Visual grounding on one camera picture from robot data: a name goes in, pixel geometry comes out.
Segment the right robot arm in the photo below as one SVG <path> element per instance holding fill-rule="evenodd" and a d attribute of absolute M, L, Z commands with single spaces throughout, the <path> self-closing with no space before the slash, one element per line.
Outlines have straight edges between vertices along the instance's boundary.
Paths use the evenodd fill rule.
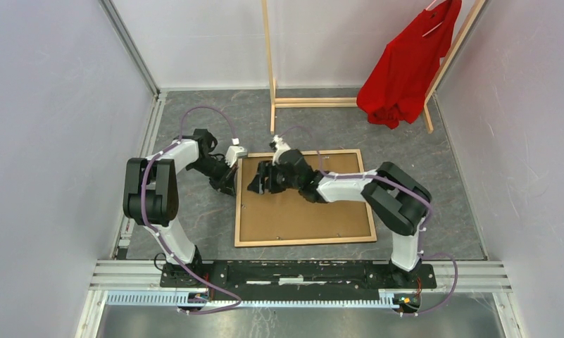
<path fill-rule="evenodd" d="M 418 278 L 420 228 L 431 213 L 431 194 L 400 167 L 386 161 L 361 173 L 315 169 L 298 149 L 276 150 L 261 161 L 247 186 L 257 194 L 296 190 L 311 203 L 364 202 L 392 233 L 391 281 L 408 287 Z"/>

